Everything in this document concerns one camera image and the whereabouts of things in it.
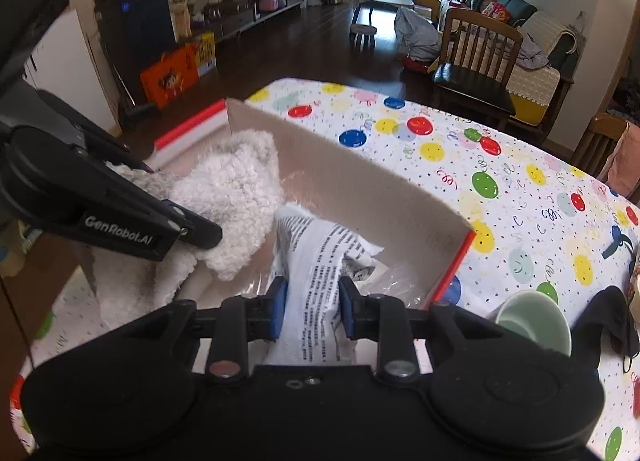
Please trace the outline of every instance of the black cloth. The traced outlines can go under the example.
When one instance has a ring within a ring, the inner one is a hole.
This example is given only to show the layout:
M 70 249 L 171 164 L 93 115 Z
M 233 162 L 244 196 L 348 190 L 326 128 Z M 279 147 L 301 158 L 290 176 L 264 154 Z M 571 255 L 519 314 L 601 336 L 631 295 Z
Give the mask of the black cloth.
M 634 319 L 629 313 L 625 295 L 616 286 L 596 293 L 576 320 L 571 330 L 571 358 L 597 369 L 603 330 L 609 331 L 612 347 L 625 357 L 632 359 L 640 352 Z

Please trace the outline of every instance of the wooden floor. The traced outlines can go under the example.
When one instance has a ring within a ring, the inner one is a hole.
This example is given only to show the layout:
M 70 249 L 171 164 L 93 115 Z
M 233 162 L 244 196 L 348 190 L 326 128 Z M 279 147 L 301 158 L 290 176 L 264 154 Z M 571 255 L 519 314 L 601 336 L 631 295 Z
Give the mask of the wooden floor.
M 372 50 L 358 50 L 351 45 L 352 15 L 345 4 L 294 8 L 245 31 L 237 39 L 217 44 L 217 69 L 169 104 L 159 117 L 126 128 L 123 142 L 136 157 L 145 158 L 153 150 L 156 138 L 216 100 L 230 96 L 244 100 L 287 76 L 335 82 L 428 105 L 429 78 L 405 70 L 396 58 L 395 12 L 373 12 L 372 24 L 378 33 Z M 368 23 L 368 17 L 369 10 L 363 9 L 360 22 Z M 454 113 L 484 121 L 473 112 Z

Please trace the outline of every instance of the pink bag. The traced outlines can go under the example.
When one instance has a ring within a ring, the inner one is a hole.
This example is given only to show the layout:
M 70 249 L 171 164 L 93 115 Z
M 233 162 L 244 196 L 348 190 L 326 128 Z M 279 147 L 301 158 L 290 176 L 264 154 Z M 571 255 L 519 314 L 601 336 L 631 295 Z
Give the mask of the pink bag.
M 278 0 L 259 0 L 258 7 L 260 11 L 276 11 L 278 9 Z

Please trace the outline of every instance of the white fluffy cloth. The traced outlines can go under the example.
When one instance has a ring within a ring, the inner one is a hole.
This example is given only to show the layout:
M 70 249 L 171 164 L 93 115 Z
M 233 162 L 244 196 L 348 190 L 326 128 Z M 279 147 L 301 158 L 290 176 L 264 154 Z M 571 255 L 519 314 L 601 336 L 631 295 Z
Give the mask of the white fluffy cloth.
M 161 263 L 93 248 L 96 297 L 111 329 L 171 302 L 197 261 L 220 280 L 233 279 L 263 244 L 284 199 L 278 154 L 268 132 L 245 130 L 215 144 L 183 178 L 126 166 L 113 169 L 158 199 L 171 199 L 216 222 L 222 241 L 210 250 L 178 241 Z

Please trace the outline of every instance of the red object on floor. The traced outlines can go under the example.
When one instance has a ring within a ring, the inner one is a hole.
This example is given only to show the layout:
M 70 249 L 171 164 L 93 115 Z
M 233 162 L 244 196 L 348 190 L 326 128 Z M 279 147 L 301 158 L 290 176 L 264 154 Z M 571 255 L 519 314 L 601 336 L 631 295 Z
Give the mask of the red object on floor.
M 422 73 L 424 75 L 429 73 L 429 66 L 427 64 L 417 62 L 416 60 L 411 60 L 408 56 L 402 58 L 402 65 L 405 69 L 415 71 L 416 73 Z

